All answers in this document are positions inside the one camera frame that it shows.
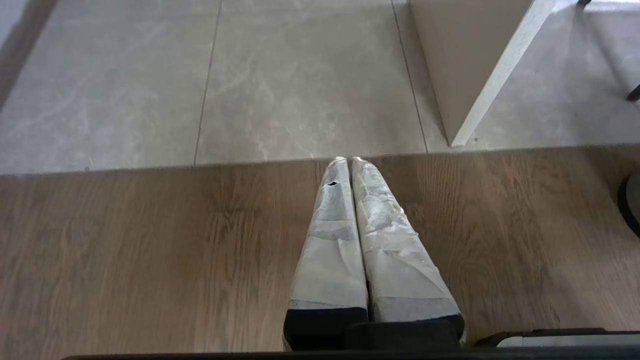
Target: chair leg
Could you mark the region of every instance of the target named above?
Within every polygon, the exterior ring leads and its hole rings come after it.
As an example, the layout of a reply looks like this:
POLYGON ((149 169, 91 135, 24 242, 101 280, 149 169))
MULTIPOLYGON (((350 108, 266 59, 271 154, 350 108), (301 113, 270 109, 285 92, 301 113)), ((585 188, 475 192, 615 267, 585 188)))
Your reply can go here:
POLYGON ((640 100, 640 85, 627 96, 627 101, 636 102, 640 100))

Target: tile floor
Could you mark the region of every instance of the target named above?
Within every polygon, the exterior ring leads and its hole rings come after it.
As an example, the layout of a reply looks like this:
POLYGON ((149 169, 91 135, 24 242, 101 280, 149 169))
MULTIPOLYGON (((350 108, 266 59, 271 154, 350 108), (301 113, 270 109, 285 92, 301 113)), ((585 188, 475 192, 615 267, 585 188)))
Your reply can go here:
POLYGON ((0 174, 638 142, 638 20, 559 10, 451 150, 406 0, 60 0, 0 174))

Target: plastic wrap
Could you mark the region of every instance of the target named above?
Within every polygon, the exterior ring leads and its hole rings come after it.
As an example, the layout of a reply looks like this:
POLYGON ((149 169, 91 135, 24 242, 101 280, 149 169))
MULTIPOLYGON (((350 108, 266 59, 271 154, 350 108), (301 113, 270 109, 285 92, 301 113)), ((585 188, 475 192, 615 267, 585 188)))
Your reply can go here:
POLYGON ((336 158, 324 173, 291 292, 289 309, 367 309, 367 286, 345 158, 336 158))
POLYGON ((375 321, 459 315, 438 268, 384 178, 360 158, 353 159, 353 193, 375 321))

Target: black wheel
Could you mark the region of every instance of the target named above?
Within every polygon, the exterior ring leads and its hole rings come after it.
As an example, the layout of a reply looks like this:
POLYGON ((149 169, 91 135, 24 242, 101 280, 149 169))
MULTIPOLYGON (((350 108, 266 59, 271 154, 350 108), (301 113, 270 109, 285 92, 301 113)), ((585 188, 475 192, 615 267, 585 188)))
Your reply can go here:
POLYGON ((618 188, 618 209, 627 225, 640 237, 640 172, 628 177, 618 188))

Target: wooden floor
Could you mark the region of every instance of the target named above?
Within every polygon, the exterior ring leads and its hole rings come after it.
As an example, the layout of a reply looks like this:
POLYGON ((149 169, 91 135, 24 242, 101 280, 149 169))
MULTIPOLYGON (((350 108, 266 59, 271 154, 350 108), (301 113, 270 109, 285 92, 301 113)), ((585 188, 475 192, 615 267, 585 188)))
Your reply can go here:
MULTIPOLYGON (((385 158, 468 323, 640 330, 640 147, 385 158)), ((0 178, 0 359, 280 350, 326 162, 0 178)))

